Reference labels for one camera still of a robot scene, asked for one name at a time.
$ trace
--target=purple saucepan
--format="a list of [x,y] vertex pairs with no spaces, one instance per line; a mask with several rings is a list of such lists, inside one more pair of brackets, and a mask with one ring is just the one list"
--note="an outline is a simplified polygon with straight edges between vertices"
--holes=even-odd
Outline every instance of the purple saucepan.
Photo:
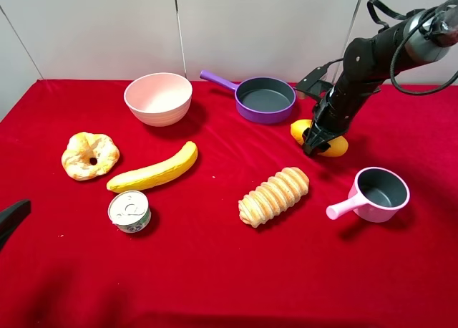
[[296,92],[292,86],[272,77],[254,77],[236,85],[203,70],[201,79],[217,83],[235,92],[235,108],[252,122],[275,124],[285,120],[293,110]]

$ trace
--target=white wall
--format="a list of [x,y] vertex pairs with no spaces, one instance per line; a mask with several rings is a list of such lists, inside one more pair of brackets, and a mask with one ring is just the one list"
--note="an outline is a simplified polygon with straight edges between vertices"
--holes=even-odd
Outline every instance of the white wall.
[[[366,2],[368,0],[362,0],[361,6],[359,7],[358,14],[356,15],[354,27],[351,30],[349,41],[351,42],[354,38],[363,37],[370,38],[377,33],[381,25],[375,24],[366,8]],[[416,8],[431,8],[444,3],[446,0],[381,0],[389,8],[397,11],[401,14],[405,14],[408,11]],[[381,20],[386,21],[393,26],[397,20],[393,20],[385,16],[383,13],[377,10],[377,14]],[[458,70],[458,46],[452,47],[449,53],[444,59],[440,61],[428,64],[423,67],[412,69],[406,72],[402,72],[396,79],[400,83],[431,83],[441,84],[447,81],[456,71]]]
[[[357,0],[178,0],[190,79],[202,69],[231,80],[268,75],[297,81],[341,56]],[[382,0],[405,13],[445,0]],[[351,30],[379,26],[363,0]],[[174,0],[0,0],[45,78],[134,79],[184,74]],[[0,117],[38,77],[0,16]],[[457,69],[458,47],[440,62],[399,76],[442,83]]]
[[177,0],[187,75],[299,81],[341,56],[357,0]]
[[39,73],[0,11],[0,121],[38,79]]
[[44,78],[183,74],[175,0],[0,0]]

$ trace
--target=tin can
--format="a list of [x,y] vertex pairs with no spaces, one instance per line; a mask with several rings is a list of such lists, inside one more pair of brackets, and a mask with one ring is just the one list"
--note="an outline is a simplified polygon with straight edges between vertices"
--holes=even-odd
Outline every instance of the tin can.
[[108,216],[121,231],[136,233],[150,222],[148,199],[137,190],[118,194],[109,204]]

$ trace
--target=white bowl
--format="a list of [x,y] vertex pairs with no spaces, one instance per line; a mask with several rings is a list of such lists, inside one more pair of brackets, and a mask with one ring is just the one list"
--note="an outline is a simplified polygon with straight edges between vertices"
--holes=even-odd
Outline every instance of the white bowl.
[[193,86],[169,72],[145,75],[124,91],[124,101],[135,117],[151,126],[167,126],[183,118],[191,104]]

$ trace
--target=black cable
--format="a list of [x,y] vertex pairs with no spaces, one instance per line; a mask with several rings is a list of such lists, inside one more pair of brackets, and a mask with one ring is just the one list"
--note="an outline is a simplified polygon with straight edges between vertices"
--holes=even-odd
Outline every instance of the black cable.
[[417,91],[413,91],[413,90],[406,90],[405,88],[402,88],[399,83],[396,81],[396,79],[394,78],[394,68],[396,66],[396,61],[398,60],[399,58],[399,54],[401,53],[401,50],[402,48],[404,47],[404,45],[409,41],[409,39],[414,35],[414,33],[416,31],[418,31],[420,29],[421,26],[423,26],[423,24],[425,22],[427,22],[428,20],[430,20],[433,16],[435,16],[436,13],[435,13],[435,9],[432,9],[430,11],[427,11],[425,16],[420,19],[419,23],[409,32],[409,34],[407,34],[407,37],[403,39],[403,41],[401,42],[401,44],[398,46],[398,48],[396,49],[394,55],[393,55],[393,58],[391,59],[391,64],[390,64],[390,67],[389,67],[389,76],[390,76],[390,79],[391,79],[391,82],[393,83],[393,86],[400,92],[403,92],[404,94],[409,94],[409,95],[428,95],[428,94],[433,94],[433,93],[437,93],[445,88],[447,88],[448,86],[450,86],[451,84],[453,84],[453,82],[455,82],[457,79],[458,79],[458,72],[455,72],[455,74],[452,76],[451,79],[449,79],[447,82],[445,82],[444,84],[436,87],[436,88],[433,88],[432,90],[425,90],[424,92],[417,92]]
[[329,67],[331,64],[334,64],[334,63],[337,63],[337,62],[342,62],[344,59],[343,58],[338,58],[338,59],[335,59],[334,61],[330,61],[328,63],[326,63],[325,67]]
[[382,25],[384,27],[383,29],[381,29],[379,31],[379,33],[382,32],[382,31],[385,31],[386,29],[389,29],[389,25],[385,21],[380,20],[380,18],[377,15],[374,7],[380,9],[380,11],[382,13],[384,13],[385,15],[389,16],[392,19],[396,19],[396,20],[405,20],[405,19],[407,19],[407,16],[402,15],[400,13],[397,13],[395,11],[392,11],[382,1],[380,1],[380,0],[369,0],[369,1],[367,1],[367,10],[369,11],[369,15],[371,16],[372,20],[376,24]]

